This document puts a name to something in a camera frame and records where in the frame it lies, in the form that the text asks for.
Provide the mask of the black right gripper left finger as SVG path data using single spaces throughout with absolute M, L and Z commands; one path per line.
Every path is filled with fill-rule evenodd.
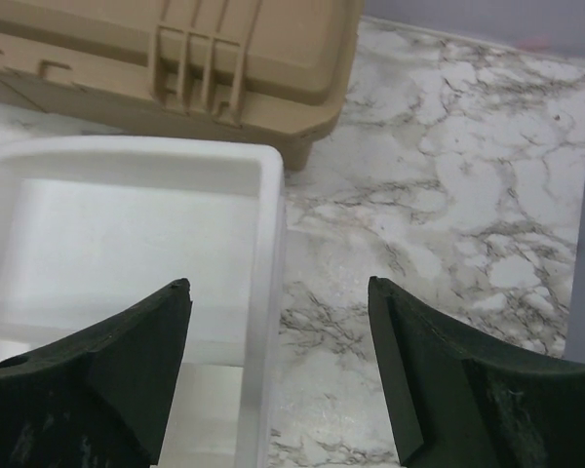
M 158 464 L 191 308 L 190 283 L 177 279 L 0 362 L 0 467 Z

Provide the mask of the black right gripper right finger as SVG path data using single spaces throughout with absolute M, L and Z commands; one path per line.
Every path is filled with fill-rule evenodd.
M 461 323 L 384 278 L 370 330 L 405 467 L 585 467 L 585 364 Z

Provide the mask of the white plastic drawer organizer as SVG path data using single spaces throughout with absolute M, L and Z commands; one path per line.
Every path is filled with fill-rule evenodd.
M 267 460 L 286 230 L 265 145 L 63 136 L 0 145 L 0 362 L 184 278 L 193 302 L 160 463 Z

